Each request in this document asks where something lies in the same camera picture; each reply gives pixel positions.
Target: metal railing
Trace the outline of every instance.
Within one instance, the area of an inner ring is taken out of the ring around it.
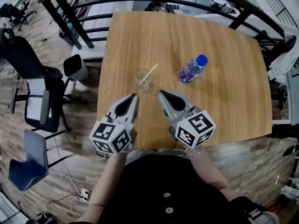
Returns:
[[[283,23],[286,23],[288,25],[298,27],[295,20],[293,19],[292,15],[289,13],[289,11],[286,9],[284,4],[281,2],[281,0],[266,0],[267,3],[270,5],[270,7],[275,12],[275,16]]]
[[[106,37],[99,37],[99,38],[89,38],[88,33],[92,32],[99,32],[99,31],[108,31],[109,27],[104,28],[92,28],[85,30],[83,28],[82,23],[85,21],[95,20],[95,19],[103,19],[103,18],[111,18],[113,16],[112,13],[109,14],[99,14],[94,16],[85,16],[83,18],[78,18],[75,14],[75,9],[81,8],[81,7],[89,7],[91,5],[95,4],[104,4],[109,2],[120,2],[120,1],[156,1],[156,2],[170,2],[175,3],[178,5],[185,5],[189,7],[199,8],[206,10],[211,13],[219,14],[221,16],[224,16],[226,18],[229,18],[232,22],[228,26],[231,29],[237,29],[240,25],[244,25],[248,27],[249,29],[255,31],[262,39],[266,40],[267,42],[271,44],[276,44],[276,40],[272,39],[268,35],[266,35],[264,32],[259,30],[258,28],[248,24],[245,22],[245,20],[251,15],[254,14],[259,19],[263,20],[266,24],[268,24],[270,27],[272,27],[281,37],[282,40],[285,39],[284,37],[284,30],[266,13],[261,11],[258,7],[253,5],[252,3],[248,2],[247,0],[227,0],[230,1],[239,8],[240,14],[235,17],[230,14],[227,14],[225,12],[222,12],[220,10],[217,10],[213,7],[208,7],[202,4],[184,1],[184,0],[92,0],[92,1],[84,1],[80,2],[78,4],[69,4],[67,0],[56,0],[58,5],[63,10],[65,16],[67,17],[68,21],[72,23],[73,27],[77,31],[77,33],[81,36],[83,41],[87,44],[89,48],[93,48],[94,44],[93,42],[97,41],[105,41]],[[58,26],[64,31],[65,35],[69,37],[71,41],[73,41],[73,44],[78,48],[81,49],[82,45],[78,41],[78,39],[75,37],[75,35],[71,32],[71,30],[68,28],[67,24],[65,23],[64,19],[60,16],[60,14],[57,12],[56,8],[53,6],[51,0],[38,0],[39,3],[42,3],[44,7],[48,10],[50,15],[53,17],[53,19],[56,21]]]

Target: shirt button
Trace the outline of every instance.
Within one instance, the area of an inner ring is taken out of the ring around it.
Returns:
[[[171,207],[168,207],[165,209],[166,213],[171,214],[173,213],[173,209]]]

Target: person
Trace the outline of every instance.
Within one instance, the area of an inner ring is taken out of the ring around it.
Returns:
[[[111,156],[78,222],[250,224],[257,217],[278,223],[233,192],[204,149],[185,147]]]
[[[159,2],[151,2],[149,3],[149,5],[147,6],[147,8],[145,8],[145,11],[149,11],[149,12],[157,12],[162,8],[161,3]]]

